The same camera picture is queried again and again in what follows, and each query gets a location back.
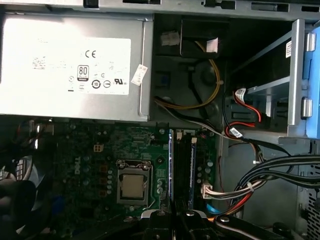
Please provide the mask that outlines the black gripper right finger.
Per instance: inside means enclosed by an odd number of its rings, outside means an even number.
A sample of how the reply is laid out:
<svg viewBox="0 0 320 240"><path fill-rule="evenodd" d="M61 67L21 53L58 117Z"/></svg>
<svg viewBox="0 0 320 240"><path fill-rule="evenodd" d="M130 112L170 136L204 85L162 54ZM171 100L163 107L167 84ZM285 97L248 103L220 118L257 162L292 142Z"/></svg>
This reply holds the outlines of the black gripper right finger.
<svg viewBox="0 0 320 240"><path fill-rule="evenodd" d="M175 230L178 240L283 240L284 237L252 223L220 215L210 221L202 211L189 209L182 199L175 200Z"/></svg>

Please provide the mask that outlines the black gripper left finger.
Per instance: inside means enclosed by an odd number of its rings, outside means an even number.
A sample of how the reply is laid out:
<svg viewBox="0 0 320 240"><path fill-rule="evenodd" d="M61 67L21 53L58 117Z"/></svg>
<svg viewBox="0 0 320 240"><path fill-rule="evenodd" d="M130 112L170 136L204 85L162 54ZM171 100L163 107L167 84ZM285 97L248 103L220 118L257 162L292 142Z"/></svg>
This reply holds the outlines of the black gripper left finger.
<svg viewBox="0 0 320 240"><path fill-rule="evenodd" d="M171 240L173 238L172 194L160 194L159 209L144 211L140 217L118 216L84 232L86 240Z"/></svg>

